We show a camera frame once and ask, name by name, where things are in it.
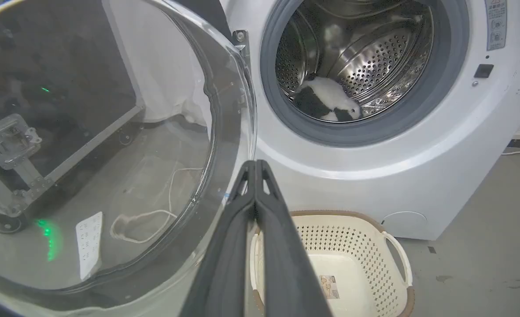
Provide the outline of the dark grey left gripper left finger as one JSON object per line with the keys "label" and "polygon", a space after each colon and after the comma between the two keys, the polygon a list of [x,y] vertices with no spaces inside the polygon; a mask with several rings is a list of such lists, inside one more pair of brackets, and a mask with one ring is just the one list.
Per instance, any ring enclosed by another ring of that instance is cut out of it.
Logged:
{"label": "dark grey left gripper left finger", "polygon": [[255,162],[238,171],[202,263],[181,309],[181,317],[243,317],[248,223],[253,219]]}

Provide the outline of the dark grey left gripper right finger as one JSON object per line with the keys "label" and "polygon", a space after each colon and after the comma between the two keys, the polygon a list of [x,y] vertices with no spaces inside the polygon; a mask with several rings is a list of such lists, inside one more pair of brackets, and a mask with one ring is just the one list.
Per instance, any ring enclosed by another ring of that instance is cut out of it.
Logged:
{"label": "dark grey left gripper right finger", "polygon": [[265,160],[254,166],[254,219],[264,235],[266,317],[330,317],[272,169]]}

